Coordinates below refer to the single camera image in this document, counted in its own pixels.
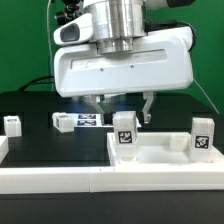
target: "black table surface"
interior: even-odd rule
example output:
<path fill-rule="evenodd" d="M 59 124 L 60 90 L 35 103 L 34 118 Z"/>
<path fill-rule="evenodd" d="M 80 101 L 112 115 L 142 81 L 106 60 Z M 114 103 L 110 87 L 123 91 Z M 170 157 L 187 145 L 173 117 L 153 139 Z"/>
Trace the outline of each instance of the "black table surface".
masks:
<path fill-rule="evenodd" d="M 139 111 L 141 94 L 129 94 L 111 111 Z M 18 115 L 22 137 L 10 138 L 0 168 L 110 166 L 106 134 L 111 128 L 76 128 L 59 133 L 54 112 L 95 113 L 85 103 L 63 99 L 55 92 L 0 94 L 3 117 Z M 214 146 L 224 153 L 224 118 L 189 95 L 157 94 L 152 119 L 141 132 L 191 131 L 193 117 L 213 118 Z M 151 191 L 70 194 L 0 195 L 0 223 L 223 223 L 224 191 Z"/>

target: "green background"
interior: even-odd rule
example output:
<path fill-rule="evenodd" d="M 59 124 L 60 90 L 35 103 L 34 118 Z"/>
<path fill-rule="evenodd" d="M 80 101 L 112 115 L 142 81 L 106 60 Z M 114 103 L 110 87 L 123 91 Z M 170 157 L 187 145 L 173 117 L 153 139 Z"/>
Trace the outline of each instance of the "green background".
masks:
<path fill-rule="evenodd" d="M 47 3 L 48 0 L 0 2 L 0 92 L 17 90 L 34 78 L 50 74 Z M 60 0 L 51 5 L 51 31 L 57 28 L 54 15 L 62 9 Z M 197 45 L 191 53 L 194 78 L 224 114 L 224 1 L 196 0 L 189 7 L 147 14 L 156 21 L 177 19 L 194 26 L 197 31 Z M 181 92 L 209 105 L 195 84 Z"/>

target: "black cable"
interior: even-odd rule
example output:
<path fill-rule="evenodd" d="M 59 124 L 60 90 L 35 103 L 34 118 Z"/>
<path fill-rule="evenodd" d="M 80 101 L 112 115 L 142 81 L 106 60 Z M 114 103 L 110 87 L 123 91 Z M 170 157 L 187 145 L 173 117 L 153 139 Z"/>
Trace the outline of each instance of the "black cable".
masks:
<path fill-rule="evenodd" d="M 193 28 L 193 26 L 189 23 L 183 22 L 183 21 L 177 21 L 175 19 L 173 20 L 167 20 L 164 22 L 155 22 L 151 19 L 148 20 L 145 24 L 145 32 L 151 32 L 151 31 L 158 31 L 158 30 L 164 30 L 164 29 L 171 29 L 175 28 L 178 25 L 180 26 L 188 26 L 191 29 L 192 32 L 192 45 L 189 51 L 191 51 L 194 46 L 196 45 L 196 31 Z"/>
<path fill-rule="evenodd" d="M 51 76 L 42 76 L 42 77 L 33 79 L 30 82 L 28 82 L 27 84 L 21 86 L 17 91 L 23 92 L 27 87 L 29 87 L 31 85 L 52 84 L 52 83 L 54 83 L 53 81 L 52 82 L 39 82 L 39 81 L 43 81 L 43 80 L 47 80 L 47 79 L 53 79 L 53 78 L 54 78 L 54 76 L 51 75 Z"/>

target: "white cube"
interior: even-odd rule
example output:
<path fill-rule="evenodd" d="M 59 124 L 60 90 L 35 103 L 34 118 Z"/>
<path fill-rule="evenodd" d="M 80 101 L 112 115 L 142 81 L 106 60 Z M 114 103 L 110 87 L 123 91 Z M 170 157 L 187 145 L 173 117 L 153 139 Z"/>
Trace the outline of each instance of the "white cube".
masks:
<path fill-rule="evenodd" d="M 21 122 L 18 116 L 4 117 L 4 129 L 7 137 L 22 136 Z"/>
<path fill-rule="evenodd" d="M 137 125 L 135 111 L 117 112 L 113 118 L 114 134 L 118 145 L 135 144 Z"/>
<path fill-rule="evenodd" d="M 73 132 L 74 131 L 74 119 L 69 117 L 66 113 L 54 113 L 53 125 L 60 132 Z"/>
<path fill-rule="evenodd" d="M 193 118 L 192 150 L 210 151 L 213 145 L 215 123 L 210 118 Z"/>
<path fill-rule="evenodd" d="M 191 161 L 211 162 L 215 123 L 210 118 L 193 118 Z"/>

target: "metal cylinder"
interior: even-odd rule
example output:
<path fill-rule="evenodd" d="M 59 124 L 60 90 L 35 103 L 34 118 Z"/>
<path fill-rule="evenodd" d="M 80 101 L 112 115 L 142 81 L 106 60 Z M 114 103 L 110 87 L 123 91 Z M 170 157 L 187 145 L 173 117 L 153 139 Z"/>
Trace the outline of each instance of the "metal cylinder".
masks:
<path fill-rule="evenodd" d="M 93 16 L 93 40 L 99 54 L 133 49 L 132 38 L 144 35 L 144 3 L 143 0 L 105 0 L 84 9 Z"/>

